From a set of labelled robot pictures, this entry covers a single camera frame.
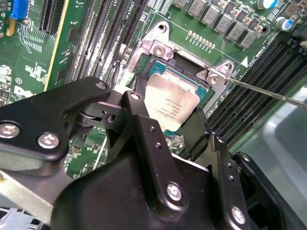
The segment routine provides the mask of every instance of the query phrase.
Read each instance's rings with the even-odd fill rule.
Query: motherboard
[[[180,127],[196,106],[235,151],[282,103],[219,79],[291,96],[307,80],[306,15],[307,0],[0,0],[0,106],[89,76],[133,89],[142,75],[173,154],[189,158]],[[64,167],[77,179],[106,157],[94,127]]]

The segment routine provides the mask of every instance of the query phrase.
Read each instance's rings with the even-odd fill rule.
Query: silver screw
[[[45,133],[39,136],[37,142],[40,147],[50,150],[59,145],[59,138],[53,133]]]
[[[180,188],[173,183],[167,185],[167,194],[170,198],[172,198],[172,200],[179,201],[182,199],[182,192]]]
[[[97,86],[99,89],[102,89],[102,90],[104,90],[104,89],[106,88],[105,85],[102,84],[102,83],[96,83],[96,86]]]
[[[218,82],[218,79],[217,79],[217,78],[212,78],[212,79],[210,79],[210,83],[211,83],[212,85],[215,85],[217,82]]]
[[[20,133],[20,128],[12,123],[0,125],[0,138],[14,138]]]
[[[224,143],[223,139],[221,139],[220,137],[216,137],[218,141],[220,141],[221,143]]]
[[[247,162],[249,162],[249,158],[247,155],[243,155],[244,160],[246,160]]]
[[[235,218],[236,222],[238,222],[239,224],[245,224],[245,217],[240,209],[238,209],[237,207],[232,207],[231,213]]]
[[[135,100],[138,100],[140,98],[139,95],[135,93],[131,93],[131,97],[133,97]]]
[[[154,47],[153,49],[153,53],[157,56],[157,57],[162,57],[165,54],[165,47],[161,46],[161,45],[157,45]]]

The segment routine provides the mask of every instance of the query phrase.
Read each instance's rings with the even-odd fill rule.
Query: electrolytic capacitor
[[[278,0],[257,0],[257,7],[261,10],[272,9]]]
[[[284,17],[279,17],[275,21],[275,26],[282,31],[289,31],[294,26],[291,19],[286,19]]]

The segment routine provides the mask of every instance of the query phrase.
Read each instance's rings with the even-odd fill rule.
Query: blue connector
[[[27,17],[29,0],[14,0],[13,2],[13,12],[11,17],[13,19],[19,20]]]

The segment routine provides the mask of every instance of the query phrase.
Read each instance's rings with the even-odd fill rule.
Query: screwdriver shaft
[[[301,101],[298,101],[298,100],[295,100],[295,99],[292,99],[292,98],[288,98],[286,96],[282,96],[280,94],[277,94],[277,93],[274,93],[274,92],[270,92],[270,91],[258,88],[256,86],[253,86],[253,85],[249,85],[249,84],[246,84],[244,82],[241,82],[241,81],[238,81],[238,80],[235,80],[235,79],[226,78],[226,81],[231,82],[231,83],[236,84],[236,85],[239,85],[239,86],[242,86],[242,87],[247,88],[249,90],[253,90],[253,91],[256,91],[256,92],[268,95],[268,96],[270,96],[272,98],[275,98],[277,100],[280,100],[280,101],[283,101],[283,102],[287,102],[287,103],[296,105],[298,107],[307,109],[307,104],[304,103],[304,102],[301,102]]]

